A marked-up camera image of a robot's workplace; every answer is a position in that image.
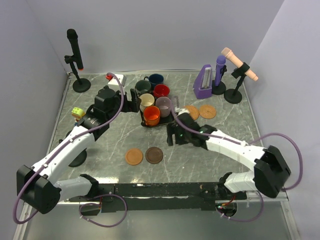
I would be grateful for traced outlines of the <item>dark wood coaster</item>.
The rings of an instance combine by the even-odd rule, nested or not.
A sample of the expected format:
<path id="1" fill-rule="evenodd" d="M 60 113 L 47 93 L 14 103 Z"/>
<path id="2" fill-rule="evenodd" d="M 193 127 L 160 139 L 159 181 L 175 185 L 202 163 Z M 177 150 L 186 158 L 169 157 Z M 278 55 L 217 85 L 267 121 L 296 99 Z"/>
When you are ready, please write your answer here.
<path id="1" fill-rule="evenodd" d="M 163 151 L 158 147 L 150 147 L 145 152 L 146 160 L 151 164 L 158 164 L 163 160 Z"/>

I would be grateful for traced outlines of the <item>woven rattan coaster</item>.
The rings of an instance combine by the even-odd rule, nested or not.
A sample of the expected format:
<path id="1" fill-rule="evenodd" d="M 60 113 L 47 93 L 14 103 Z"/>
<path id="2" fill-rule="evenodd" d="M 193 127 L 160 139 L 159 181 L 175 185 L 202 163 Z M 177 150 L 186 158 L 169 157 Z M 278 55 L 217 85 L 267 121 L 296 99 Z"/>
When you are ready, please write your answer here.
<path id="1" fill-rule="evenodd" d="M 205 119 L 213 119 L 217 115 L 217 111 L 212 105 L 204 104 L 199 108 L 199 114 Z"/>
<path id="2" fill-rule="evenodd" d="M 199 118 L 200 112 L 195 106 L 186 105 L 184 108 L 189 111 L 189 115 L 192 117 L 193 120 L 197 120 Z"/>

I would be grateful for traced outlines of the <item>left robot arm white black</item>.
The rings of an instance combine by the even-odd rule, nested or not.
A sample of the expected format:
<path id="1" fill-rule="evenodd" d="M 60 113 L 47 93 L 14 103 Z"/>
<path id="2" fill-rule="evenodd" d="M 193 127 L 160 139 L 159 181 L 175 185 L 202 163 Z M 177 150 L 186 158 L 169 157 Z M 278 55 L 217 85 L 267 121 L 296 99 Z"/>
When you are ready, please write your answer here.
<path id="1" fill-rule="evenodd" d="M 23 165 L 16 173 L 18 197 L 41 214 L 50 212 L 58 202 L 82 196 L 87 201 L 99 195 L 99 182 L 88 174 L 60 181 L 60 175 L 90 145 L 106 132 L 119 113 L 140 110 L 141 100 L 130 89 L 131 100 L 123 90 L 100 89 L 85 115 L 68 136 L 46 157 L 32 167 Z"/>

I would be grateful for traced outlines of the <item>left light wood coaster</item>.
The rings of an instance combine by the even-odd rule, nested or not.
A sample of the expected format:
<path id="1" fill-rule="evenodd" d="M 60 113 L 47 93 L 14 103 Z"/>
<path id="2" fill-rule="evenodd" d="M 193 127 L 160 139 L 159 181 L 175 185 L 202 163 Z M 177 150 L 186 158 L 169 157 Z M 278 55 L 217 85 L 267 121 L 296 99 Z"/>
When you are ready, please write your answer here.
<path id="1" fill-rule="evenodd" d="M 125 154 L 126 163 L 131 166 L 136 166 L 140 164 L 143 158 L 144 158 L 143 153 L 138 148 L 131 148 Z"/>

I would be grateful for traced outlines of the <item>black serving tray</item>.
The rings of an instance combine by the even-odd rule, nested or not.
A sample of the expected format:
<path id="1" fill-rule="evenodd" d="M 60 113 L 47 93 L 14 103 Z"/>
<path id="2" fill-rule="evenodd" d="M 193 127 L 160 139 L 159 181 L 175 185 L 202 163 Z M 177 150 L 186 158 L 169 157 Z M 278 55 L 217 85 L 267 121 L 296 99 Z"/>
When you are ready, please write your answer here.
<path id="1" fill-rule="evenodd" d="M 154 106 L 156 106 L 156 100 L 158 99 L 158 97 L 154 97 L 154 99 L 155 99 Z M 167 125 L 167 124 L 171 123 L 174 120 L 173 115 L 172 115 L 172 113 L 170 111 L 169 116 L 160 117 L 159 123 L 157 125 L 155 125 L 155 126 L 146 126 L 145 122 L 144 122 L 144 118 L 143 118 L 143 112 L 141 112 L 141 110 L 140 110 L 140 116 L 141 116 L 141 125 L 143 127 L 146 127 L 146 128 L 152 128 L 152 127 L 156 127 L 156 126 Z"/>

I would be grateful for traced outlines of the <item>cream mug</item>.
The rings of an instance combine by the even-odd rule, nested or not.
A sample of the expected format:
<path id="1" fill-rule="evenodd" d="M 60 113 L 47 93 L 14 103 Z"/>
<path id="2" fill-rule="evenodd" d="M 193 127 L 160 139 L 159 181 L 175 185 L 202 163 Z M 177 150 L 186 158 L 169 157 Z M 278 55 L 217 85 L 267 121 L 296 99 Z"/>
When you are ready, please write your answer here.
<path id="1" fill-rule="evenodd" d="M 139 109 L 143 113 L 147 107 L 153 106 L 155 104 L 155 98 L 150 93 L 144 93 L 140 97 Z"/>

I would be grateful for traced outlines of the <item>dark green mug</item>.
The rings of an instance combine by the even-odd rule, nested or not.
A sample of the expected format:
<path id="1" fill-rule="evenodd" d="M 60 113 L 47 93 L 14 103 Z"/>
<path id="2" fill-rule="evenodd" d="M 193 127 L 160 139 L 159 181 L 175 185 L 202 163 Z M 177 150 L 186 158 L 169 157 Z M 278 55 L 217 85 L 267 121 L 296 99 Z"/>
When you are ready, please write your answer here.
<path id="1" fill-rule="evenodd" d="M 152 85 L 147 80 L 139 80 L 135 84 L 134 88 L 135 88 L 135 91 L 136 91 L 137 95 L 140 96 L 142 94 L 149 93 L 152 90 Z"/>

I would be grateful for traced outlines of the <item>orange mug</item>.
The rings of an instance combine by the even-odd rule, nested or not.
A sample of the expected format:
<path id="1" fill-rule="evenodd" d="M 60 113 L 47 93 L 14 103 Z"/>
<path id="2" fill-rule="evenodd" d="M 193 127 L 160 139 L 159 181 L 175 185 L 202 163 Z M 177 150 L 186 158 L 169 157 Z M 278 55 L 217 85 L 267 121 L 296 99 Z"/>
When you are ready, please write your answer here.
<path id="1" fill-rule="evenodd" d="M 161 112 L 157 106 L 148 106 L 143 112 L 144 124 L 148 127 L 156 126 L 160 122 Z"/>

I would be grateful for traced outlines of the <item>lilac mug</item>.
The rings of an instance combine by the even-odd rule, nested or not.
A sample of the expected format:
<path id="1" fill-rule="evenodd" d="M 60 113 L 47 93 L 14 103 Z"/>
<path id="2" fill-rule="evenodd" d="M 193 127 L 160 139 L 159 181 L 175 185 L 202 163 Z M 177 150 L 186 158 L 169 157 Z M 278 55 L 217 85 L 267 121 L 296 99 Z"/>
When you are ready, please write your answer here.
<path id="1" fill-rule="evenodd" d="M 160 117 L 165 118 L 170 115 L 171 112 L 171 100 L 166 96 L 161 96 L 155 101 L 155 106 L 160 110 Z"/>

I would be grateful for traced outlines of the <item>red mug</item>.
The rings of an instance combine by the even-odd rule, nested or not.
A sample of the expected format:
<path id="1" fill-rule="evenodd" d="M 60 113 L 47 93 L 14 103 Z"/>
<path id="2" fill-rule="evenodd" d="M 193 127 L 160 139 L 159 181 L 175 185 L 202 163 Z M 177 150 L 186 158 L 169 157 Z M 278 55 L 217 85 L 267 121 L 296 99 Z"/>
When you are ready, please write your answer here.
<path id="1" fill-rule="evenodd" d="M 157 84 L 153 90 L 153 95 L 156 98 L 166 97 L 169 95 L 169 93 L 170 93 L 170 88 L 165 84 Z"/>

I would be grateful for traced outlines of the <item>purple metronome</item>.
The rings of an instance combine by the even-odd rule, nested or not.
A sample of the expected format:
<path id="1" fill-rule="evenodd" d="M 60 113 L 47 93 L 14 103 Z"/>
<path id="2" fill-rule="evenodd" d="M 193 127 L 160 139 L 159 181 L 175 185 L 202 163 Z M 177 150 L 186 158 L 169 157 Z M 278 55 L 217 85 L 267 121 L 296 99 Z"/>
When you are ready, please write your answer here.
<path id="1" fill-rule="evenodd" d="M 210 64 L 205 64 L 193 84 L 195 97 L 199 100 L 210 98 L 212 96 L 212 86 L 213 68 Z"/>

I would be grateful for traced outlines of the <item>colourful toy block figure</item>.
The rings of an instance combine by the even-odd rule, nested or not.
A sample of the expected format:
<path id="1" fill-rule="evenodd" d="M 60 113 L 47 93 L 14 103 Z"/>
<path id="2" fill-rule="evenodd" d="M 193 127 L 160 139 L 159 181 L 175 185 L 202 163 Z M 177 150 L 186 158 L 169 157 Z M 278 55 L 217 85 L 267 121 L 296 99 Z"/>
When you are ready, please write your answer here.
<path id="1" fill-rule="evenodd" d="M 76 126 L 79 120 L 86 114 L 86 112 L 79 108 L 79 107 L 74 107 L 71 111 L 71 115 L 74 117 L 75 123 L 74 125 Z"/>

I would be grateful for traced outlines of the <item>left black microphone stand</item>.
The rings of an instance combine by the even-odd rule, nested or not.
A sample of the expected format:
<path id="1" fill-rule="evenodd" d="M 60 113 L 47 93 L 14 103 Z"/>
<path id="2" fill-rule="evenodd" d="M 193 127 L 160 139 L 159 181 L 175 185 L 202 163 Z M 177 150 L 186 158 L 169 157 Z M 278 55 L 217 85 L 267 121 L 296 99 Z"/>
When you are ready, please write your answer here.
<path id="1" fill-rule="evenodd" d="M 91 87 L 91 82 L 86 78 L 80 78 L 78 75 L 78 71 L 76 70 L 75 64 L 74 64 L 74 58 L 69 55 L 64 56 L 64 61 L 66 64 L 69 64 L 72 70 L 72 73 L 76 77 L 76 80 L 72 84 L 72 88 L 77 93 L 84 93 L 88 91 Z"/>

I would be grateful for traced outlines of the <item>purple microphone black stand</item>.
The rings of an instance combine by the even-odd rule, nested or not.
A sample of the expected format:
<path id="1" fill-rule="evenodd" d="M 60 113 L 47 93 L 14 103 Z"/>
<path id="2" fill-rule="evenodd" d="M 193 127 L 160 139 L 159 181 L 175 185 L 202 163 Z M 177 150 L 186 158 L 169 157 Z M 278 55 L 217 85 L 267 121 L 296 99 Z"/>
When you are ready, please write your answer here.
<path id="1" fill-rule="evenodd" d="M 224 76 L 226 71 L 227 71 L 227 66 L 225 65 L 222 70 L 222 75 L 221 75 L 222 77 Z M 218 86 L 215 86 L 215 81 L 214 81 L 214 83 L 212 84 L 212 91 L 211 91 L 213 95 L 222 95 L 224 94 L 225 91 L 226 91 L 226 85 L 222 82 L 222 78 Z"/>

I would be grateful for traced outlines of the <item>black round stand base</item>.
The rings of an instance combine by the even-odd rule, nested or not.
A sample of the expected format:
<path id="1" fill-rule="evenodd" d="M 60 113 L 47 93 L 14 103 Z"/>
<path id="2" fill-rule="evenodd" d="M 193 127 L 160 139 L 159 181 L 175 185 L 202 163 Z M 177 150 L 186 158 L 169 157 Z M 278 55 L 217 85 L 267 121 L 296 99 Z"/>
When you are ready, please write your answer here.
<path id="1" fill-rule="evenodd" d="M 87 150 L 84 149 L 68 166 L 76 168 L 82 165 L 87 159 Z"/>

